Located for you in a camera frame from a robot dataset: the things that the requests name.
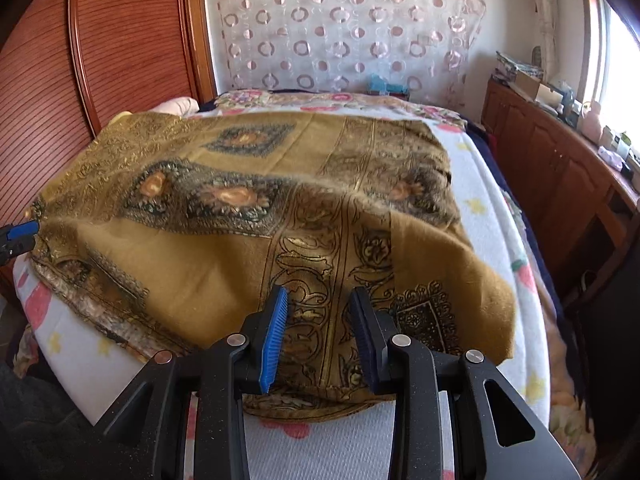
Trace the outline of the mustard patterned scarf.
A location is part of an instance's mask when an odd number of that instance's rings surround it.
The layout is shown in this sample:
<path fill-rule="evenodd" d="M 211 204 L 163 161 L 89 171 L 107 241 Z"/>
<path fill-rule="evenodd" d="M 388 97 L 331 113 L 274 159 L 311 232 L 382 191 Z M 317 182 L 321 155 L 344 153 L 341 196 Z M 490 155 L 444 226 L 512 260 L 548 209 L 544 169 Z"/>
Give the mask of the mustard patterned scarf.
<path fill-rule="evenodd" d="M 276 381 L 253 415 L 321 422 L 374 402 L 348 298 L 428 348 L 513 353 L 515 299 L 477 257 L 447 151 L 422 120 L 128 115 L 32 204 L 38 274 L 130 351 L 205 349 L 288 291 Z"/>

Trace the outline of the white floral bed sheet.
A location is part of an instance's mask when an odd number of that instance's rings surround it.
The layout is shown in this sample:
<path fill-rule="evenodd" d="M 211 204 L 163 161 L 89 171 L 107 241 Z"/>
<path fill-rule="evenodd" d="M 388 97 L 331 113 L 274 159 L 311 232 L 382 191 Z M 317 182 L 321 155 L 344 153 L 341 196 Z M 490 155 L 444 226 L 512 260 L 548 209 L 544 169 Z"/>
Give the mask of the white floral bed sheet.
<path fill-rule="evenodd" d="M 299 112 L 389 120 L 422 120 L 448 153 L 452 192 L 461 223 L 477 257 L 488 264 L 515 299 L 513 353 L 497 363 L 541 419 L 550 412 L 550 364 L 544 310 L 532 271 L 533 258 L 518 230 L 506 194 L 464 129 L 387 110 L 303 112 L 294 106 L 216 110 L 185 118 L 245 113 Z M 13 279 L 27 318 L 53 373 L 90 422 L 95 422 L 150 356 L 134 353 L 87 322 L 38 274 L 32 256 L 19 258 Z M 305 422 L 277 420 L 246 411 L 247 454 L 255 479 L 382 479 L 390 455 L 393 404 L 372 405 L 345 416 Z"/>

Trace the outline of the pink folded cloth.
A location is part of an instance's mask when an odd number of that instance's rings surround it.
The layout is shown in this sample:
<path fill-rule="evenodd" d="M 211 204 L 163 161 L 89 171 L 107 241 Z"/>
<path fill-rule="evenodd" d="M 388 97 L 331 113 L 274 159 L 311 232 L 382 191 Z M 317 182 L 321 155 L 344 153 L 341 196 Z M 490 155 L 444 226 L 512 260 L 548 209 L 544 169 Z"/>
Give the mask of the pink folded cloth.
<path fill-rule="evenodd" d="M 178 98 L 170 99 L 151 108 L 151 112 L 154 113 L 174 115 L 182 118 L 198 114 L 199 111 L 200 104 L 190 96 L 179 96 Z"/>

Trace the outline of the brown wooden headboard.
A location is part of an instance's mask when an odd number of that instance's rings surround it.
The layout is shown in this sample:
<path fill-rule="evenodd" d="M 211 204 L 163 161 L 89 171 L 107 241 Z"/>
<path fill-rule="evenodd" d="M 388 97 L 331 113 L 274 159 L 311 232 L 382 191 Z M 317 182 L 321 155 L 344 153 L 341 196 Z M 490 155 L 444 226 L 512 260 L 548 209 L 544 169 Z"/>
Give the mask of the brown wooden headboard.
<path fill-rule="evenodd" d="M 32 0 L 1 48 L 1 221 L 116 113 L 215 94 L 204 0 Z"/>

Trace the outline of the long wooden sideboard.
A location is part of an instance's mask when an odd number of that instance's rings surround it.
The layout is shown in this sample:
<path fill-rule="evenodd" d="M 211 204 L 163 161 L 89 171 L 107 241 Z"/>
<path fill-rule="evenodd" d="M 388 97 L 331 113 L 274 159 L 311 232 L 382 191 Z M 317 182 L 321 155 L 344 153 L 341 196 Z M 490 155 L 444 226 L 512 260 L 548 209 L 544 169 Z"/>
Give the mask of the long wooden sideboard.
<path fill-rule="evenodd" d="M 498 80 L 480 121 L 562 303 L 603 285 L 638 238 L 638 193 L 586 138 Z"/>

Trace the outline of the floral quilt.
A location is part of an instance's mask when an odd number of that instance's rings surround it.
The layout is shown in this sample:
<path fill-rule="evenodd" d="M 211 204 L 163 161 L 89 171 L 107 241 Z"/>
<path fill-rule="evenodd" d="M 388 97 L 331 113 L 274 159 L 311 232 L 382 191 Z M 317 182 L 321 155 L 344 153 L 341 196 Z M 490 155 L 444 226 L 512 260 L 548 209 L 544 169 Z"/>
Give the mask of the floral quilt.
<path fill-rule="evenodd" d="M 394 96 L 369 96 L 348 92 L 275 92 L 268 90 L 233 90 L 213 100 L 216 110 L 248 110 L 253 107 L 294 106 L 303 112 L 330 112 L 340 108 L 349 110 L 387 110 L 409 114 L 464 129 L 466 120 L 454 110 L 434 105 L 408 102 Z"/>

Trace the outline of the teal item behind bed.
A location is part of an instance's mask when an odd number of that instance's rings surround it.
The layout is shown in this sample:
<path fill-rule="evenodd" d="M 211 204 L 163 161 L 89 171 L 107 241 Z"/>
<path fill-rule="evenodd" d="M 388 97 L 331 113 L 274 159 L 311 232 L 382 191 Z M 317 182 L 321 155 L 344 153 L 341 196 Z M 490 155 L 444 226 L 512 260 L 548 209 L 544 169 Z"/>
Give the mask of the teal item behind bed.
<path fill-rule="evenodd" d="M 369 77 L 367 92 L 370 96 L 394 96 L 397 99 L 408 99 L 410 91 L 402 84 L 391 84 L 386 79 L 378 75 Z"/>

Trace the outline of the cardboard box on sideboard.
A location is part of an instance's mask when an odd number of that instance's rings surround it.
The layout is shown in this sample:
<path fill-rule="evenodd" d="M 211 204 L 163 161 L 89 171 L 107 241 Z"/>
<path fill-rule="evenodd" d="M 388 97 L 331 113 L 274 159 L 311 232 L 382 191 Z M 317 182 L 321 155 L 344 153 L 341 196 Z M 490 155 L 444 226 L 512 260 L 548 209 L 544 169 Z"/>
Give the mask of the cardboard box on sideboard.
<path fill-rule="evenodd" d="M 546 104 L 553 108 L 557 108 L 563 99 L 560 92 L 553 90 L 538 78 L 530 76 L 528 73 L 524 73 L 521 70 L 516 72 L 514 84 L 521 90 L 521 92 L 528 96 L 529 99 Z"/>

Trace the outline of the circle patterned sheer curtain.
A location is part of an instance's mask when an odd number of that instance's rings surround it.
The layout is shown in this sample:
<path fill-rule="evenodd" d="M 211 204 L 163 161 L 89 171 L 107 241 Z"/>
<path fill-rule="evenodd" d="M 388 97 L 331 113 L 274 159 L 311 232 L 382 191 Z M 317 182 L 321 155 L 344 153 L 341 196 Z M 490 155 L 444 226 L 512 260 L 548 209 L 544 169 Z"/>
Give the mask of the circle patterned sheer curtain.
<path fill-rule="evenodd" d="M 219 92 L 366 92 L 463 102 L 485 0 L 205 0 Z"/>

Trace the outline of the window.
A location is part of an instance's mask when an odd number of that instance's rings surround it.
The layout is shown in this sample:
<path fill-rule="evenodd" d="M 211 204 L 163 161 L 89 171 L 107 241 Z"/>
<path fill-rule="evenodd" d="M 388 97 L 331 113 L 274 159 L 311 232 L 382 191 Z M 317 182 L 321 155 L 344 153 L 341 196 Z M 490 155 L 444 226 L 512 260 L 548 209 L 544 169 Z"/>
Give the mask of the window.
<path fill-rule="evenodd" d="M 601 124 L 639 143 L 639 43 L 606 0 L 582 0 L 584 53 L 578 96 L 601 105 Z"/>

